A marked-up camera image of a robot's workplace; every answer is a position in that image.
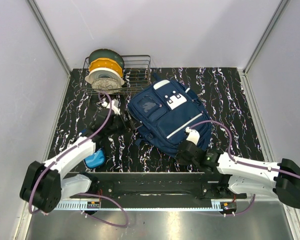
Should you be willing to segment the navy blue student backpack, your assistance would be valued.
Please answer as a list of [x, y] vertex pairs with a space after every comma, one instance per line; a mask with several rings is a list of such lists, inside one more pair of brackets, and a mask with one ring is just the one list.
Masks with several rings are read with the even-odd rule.
[[176, 80], [159, 80], [138, 92], [127, 109], [140, 126], [142, 140], [175, 157], [178, 146], [193, 126], [200, 138], [197, 146], [208, 148], [212, 135], [211, 119], [204, 104], [189, 87]]

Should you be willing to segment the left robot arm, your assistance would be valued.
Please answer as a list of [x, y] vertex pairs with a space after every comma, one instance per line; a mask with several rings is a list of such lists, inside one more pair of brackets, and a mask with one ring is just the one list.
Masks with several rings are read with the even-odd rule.
[[96, 183], [84, 175], [65, 178], [77, 164], [103, 147], [108, 136], [135, 131], [142, 125], [125, 111], [101, 110], [77, 140], [58, 155], [43, 163], [33, 161], [27, 168], [19, 196], [28, 202], [28, 211], [50, 213], [60, 200], [82, 193], [93, 198], [98, 193]]

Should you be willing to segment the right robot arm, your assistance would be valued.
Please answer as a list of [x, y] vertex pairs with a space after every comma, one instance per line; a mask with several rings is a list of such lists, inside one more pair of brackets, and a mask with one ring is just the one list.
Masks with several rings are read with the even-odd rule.
[[300, 209], [300, 167], [290, 159], [264, 162], [230, 156], [217, 149], [202, 150], [185, 140], [177, 148], [177, 160], [194, 164], [206, 174], [219, 173], [227, 181], [217, 185], [218, 195], [256, 194], [277, 198], [281, 203]]

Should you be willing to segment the blue dinosaur pencil case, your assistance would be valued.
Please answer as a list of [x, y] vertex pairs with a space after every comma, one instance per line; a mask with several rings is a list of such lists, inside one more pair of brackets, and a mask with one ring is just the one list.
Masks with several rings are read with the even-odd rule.
[[[82, 130], [78, 136], [79, 137], [90, 137], [93, 133], [94, 133], [94, 131], [86, 128], [86, 129]], [[95, 169], [95, 168], [102, 166], [106, 161], [105, 160], [105, 152], [104, 152], [103, 148], [101, 148], [98, 144], [96, 144], [96, 151], [92, 155], [86, 157], [83, 161], [84, 161], [86, 167], [89, 169]]]

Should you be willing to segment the grey speckled plate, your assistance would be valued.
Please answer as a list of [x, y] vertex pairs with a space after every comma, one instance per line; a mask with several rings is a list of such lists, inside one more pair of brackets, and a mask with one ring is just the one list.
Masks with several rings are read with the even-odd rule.
[[91, 87], [97, 92], [116, 94], [121, 91], [122, 85], [119, 80], [103, 77], [94, 80], [91, 84]]

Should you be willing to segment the white plate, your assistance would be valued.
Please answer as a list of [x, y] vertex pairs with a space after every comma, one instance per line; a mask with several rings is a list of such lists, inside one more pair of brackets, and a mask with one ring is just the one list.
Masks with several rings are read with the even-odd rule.
[[116, 71], [106, 67], [98, 67], [90, 71], [90, 73], [84, 78], [84, 80], [87, 83], [92, 84], [94, 80], [101, 78], [110, 78], [116, 80], [121, 86], [125, 83], [123, 78], [120, 77], [120, 75]]

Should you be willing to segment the yellow plate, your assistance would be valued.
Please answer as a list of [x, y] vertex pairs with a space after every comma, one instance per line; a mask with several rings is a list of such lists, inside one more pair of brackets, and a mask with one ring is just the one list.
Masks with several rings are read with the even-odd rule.
[[89, 65], [89, 71], [91, 72], [97, 68], [107, 68], [115, 71], [121, 77], [123, 76], [123, 68], [113, 59], [100, 57], [96, 60], [93, 60]]

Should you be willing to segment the dark green plate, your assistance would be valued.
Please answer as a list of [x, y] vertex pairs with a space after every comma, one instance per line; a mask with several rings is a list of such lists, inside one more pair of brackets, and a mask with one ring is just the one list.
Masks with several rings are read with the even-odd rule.
[[111, 49], [100, 48], [94, 50], [88, 57], [88, 63], [91, 64], [94, 60], [99, 58], [111, 59], [115, 61], [122, 69], [125, 67], [125, 61], [122, 56]]

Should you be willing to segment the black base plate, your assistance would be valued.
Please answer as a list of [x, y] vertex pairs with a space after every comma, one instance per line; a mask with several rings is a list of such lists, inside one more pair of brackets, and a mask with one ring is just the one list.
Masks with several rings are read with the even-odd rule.
[[245, 193], [232, 193], [226, 186], [227, 176], [202, 172], [86, 172], [92, 180], [91, 194], [101, 199], [100, 210], [168, 211], [215, 209], [213, 201], [245, 200]]

